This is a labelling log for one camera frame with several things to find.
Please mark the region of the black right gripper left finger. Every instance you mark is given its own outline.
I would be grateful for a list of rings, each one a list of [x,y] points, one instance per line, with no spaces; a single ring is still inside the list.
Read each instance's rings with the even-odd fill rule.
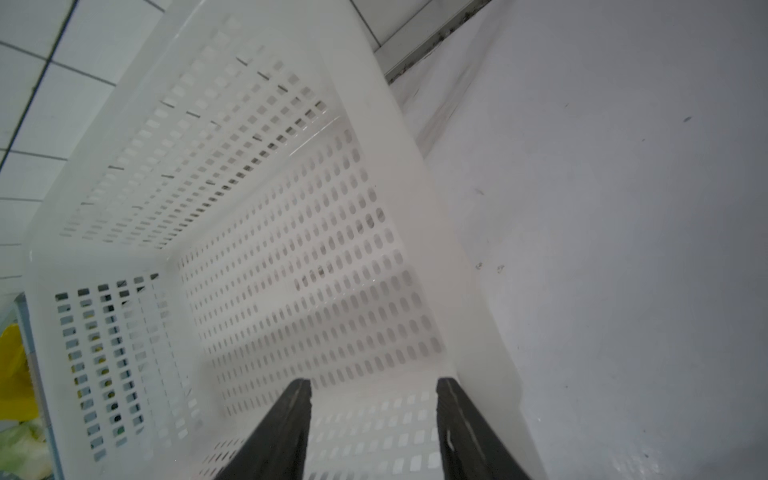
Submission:
[[[309,380],[291,381],[215,479],[302,479],[311,426],[311,396]]]

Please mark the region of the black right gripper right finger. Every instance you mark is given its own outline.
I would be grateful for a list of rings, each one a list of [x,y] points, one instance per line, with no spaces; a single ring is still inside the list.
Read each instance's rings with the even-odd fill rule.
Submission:
[[[438,442],[445,479],[531,479],[456,379],[439,378],[436,393]]]

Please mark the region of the white perforated plastic basket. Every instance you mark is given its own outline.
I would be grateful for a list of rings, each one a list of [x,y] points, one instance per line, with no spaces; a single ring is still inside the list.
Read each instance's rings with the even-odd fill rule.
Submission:
[[[65,479],[215,476],[297,378],[307,479],[439,479],[458,381],[532,479],[522,385],[345,1],[176,1],[24,238]]]

